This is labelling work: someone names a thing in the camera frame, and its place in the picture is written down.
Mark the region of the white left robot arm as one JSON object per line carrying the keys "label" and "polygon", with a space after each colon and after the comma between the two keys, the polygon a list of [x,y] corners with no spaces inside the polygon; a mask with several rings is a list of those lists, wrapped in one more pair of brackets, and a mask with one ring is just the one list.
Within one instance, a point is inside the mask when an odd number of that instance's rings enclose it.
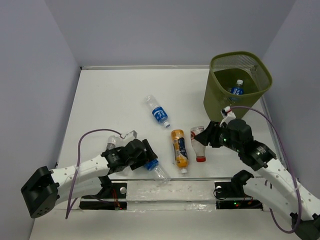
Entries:
{"label": "white left robot arm", "polygon": [[21,194],[32,219],[49,213],[65,201],[110,194],[111,174],[148,165],[157,159],[147,139],[133,139],[125,146],[107,149],[98,156],[64,168],[38,168],[21,188]]}

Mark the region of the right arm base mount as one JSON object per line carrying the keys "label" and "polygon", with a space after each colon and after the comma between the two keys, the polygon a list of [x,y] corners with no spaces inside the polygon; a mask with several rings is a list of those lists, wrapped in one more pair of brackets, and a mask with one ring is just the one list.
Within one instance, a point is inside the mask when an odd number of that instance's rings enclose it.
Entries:
{"label": "right arm base mount", "polygon": [[263,204],[252,196],[245,194],[244,185],[254,175],[246,170],[236,173],[229,181],[214,183],[213,196],[216,199],[217,210],[258,209],[263,210]]}

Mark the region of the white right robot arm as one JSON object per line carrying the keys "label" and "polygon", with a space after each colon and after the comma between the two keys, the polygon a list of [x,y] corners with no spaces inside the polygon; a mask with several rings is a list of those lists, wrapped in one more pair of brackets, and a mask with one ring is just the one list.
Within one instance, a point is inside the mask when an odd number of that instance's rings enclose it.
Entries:
{"label": "white right robot arm", "polygon": [[194,135],[194,140],[212,148],[226,147],[237,152],[239,159],[265,179],[261,183],[246,170],[230,180],[235,196],[249,195],[277,212],[291,225],[291,231],[302,240],[320,238],[320,200],[311,194],[284,167],[276,154],[254,139],[251,127],[242,119],[228,123],[211,121]]}

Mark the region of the blue label bottle white cap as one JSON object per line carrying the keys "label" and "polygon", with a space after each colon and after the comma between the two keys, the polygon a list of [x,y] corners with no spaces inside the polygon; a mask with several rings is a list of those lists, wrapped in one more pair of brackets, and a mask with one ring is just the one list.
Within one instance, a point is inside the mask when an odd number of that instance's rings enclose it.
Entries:
{"label": "blue label bottle white cap", "polygon": [[[228,87],[228,88],[227,88],[227,92],[228,92],[228,93],[231,93],[232,95],[237,95],[237,96],[243,95],[243,94],[244,94],[243,83],[244,83],[243,80],[238,79],[238,80],[236,81],[235,86],[233,86],[233,87]],[[234,96],[231,96],[231,97],[230,97],[230,96],[225,96],[225,97],[223,98],[223,100],[224,100],[225,102],[230,103],[230,104],[234,104],[234,103],[236,103],[237,101],[239,101],[239,98],[238,98],[238,97],[234,97]]]}

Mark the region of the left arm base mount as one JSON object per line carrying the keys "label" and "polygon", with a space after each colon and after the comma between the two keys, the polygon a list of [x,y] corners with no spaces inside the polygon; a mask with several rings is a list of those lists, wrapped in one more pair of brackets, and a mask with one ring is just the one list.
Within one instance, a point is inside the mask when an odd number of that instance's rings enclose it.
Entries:
{"label": "left arm base mount", "polygon": [[125,211],[127,209],[128,183],[121,180],[109,180],[107,188],[96,195],[86,195],[80,199],[81,210]]}

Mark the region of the clear bottle red cap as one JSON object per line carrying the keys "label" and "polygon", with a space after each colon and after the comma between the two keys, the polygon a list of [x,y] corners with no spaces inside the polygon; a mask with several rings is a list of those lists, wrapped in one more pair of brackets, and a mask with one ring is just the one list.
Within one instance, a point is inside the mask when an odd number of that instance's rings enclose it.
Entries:
{"label": "clear bottle red cap", "polygon": [[199,141],[195,140],[195,136],[200,134],[204,130],[205,130],[204,126],[196,126],[190,129],[191,145],[195,152],[195,159],[198,163],[203,163],[206,161],[206,156],[205,156],[206,147],[202,145]]}

